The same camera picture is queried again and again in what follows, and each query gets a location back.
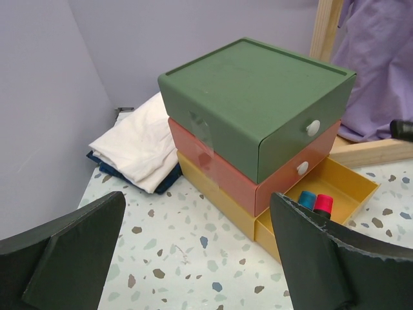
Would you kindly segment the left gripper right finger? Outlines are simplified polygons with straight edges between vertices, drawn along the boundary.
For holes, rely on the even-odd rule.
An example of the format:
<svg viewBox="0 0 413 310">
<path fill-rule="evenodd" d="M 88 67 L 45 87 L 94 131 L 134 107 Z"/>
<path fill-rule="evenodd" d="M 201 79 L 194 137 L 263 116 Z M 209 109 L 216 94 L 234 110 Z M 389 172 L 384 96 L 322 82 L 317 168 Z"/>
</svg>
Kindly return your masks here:
<svg viewBox="0 0 413 310">
<path fill-rule="evenodd" d="M 412 249 L 348 229 L 278 192 L 270 215 L 294 309 L 412 309 Z"/>
</svg>

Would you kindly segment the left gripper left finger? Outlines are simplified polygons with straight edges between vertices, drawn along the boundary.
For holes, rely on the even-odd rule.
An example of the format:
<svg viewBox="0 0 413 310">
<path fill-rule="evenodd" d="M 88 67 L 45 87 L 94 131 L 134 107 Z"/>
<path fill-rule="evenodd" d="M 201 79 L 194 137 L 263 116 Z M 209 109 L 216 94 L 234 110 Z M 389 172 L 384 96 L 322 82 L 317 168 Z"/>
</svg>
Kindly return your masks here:
<svg viewBox="0 0 413 310">
<path fill-rule="evenodd" d="M 97 309 L 125 207 L 114 191 L 1 240 L 1 309 Z"/>
</svg>

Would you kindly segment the pink highlighter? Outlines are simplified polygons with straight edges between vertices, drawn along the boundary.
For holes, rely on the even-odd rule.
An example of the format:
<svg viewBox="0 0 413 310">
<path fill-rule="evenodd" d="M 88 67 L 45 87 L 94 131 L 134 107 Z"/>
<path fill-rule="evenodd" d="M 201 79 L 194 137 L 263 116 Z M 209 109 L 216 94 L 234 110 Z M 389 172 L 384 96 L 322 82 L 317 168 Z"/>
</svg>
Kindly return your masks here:
<svg viewBox="0 0 413 310">
<path fill-rule="evenodd" d="M 318 194 L 315 200 L 313 212 L 327 219 L 331 218 L 334 199 L 325 194 Z"/>
</svg>

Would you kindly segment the blue highlighter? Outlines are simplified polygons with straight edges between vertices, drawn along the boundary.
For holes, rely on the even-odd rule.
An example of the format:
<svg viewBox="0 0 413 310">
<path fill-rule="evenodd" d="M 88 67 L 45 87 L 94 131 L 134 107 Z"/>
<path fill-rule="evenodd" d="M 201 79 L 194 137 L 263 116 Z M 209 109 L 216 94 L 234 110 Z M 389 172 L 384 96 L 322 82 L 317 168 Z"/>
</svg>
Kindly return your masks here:
<svg viewBox="0 0 413 310">
<path fill-rule="evenodd" d="M 313 192 L 302 191 L 298 199 L 298 204 L 312 211 L 314 209 L 316 199 L 317 195 Z"/>
</svg>

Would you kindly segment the three-drawer desk organizer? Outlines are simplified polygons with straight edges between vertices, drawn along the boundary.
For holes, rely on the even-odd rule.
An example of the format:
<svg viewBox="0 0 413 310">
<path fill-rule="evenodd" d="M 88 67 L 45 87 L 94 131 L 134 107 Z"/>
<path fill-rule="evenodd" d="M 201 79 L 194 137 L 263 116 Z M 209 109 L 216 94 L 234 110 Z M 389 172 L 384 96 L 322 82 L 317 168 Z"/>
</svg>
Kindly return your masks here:
<svg viewBox="0 0 413 310">
<path fill-rule="evenodd" d="M 345 224 L 378 189 L 330 157 L 352 70 L 242 38 L 158 77 L 185 178 L 279 258 L 270 197 L 333 199 Z"/>
</svg>

